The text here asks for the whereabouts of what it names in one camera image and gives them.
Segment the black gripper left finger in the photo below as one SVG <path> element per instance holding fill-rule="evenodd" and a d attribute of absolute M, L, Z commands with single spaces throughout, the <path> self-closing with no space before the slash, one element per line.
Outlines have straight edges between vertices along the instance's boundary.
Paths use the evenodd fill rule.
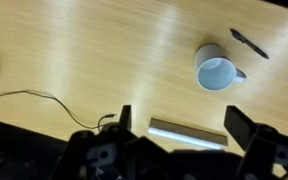
<path fill-rule="evenodd" d="M 120 114 L 119 126 L 123 130 L 131 130 L 132 112 L 130 105 L 124 105 Z"/>

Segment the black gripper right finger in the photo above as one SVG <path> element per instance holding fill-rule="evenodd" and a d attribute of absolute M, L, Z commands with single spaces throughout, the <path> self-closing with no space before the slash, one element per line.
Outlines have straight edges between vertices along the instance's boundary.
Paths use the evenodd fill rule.
<path fill-rule="evenodd" d="M 224 127 L 237 144 L 245 150 L 257 125 L 238 107 L 229 105 L 226 107 Z"/>

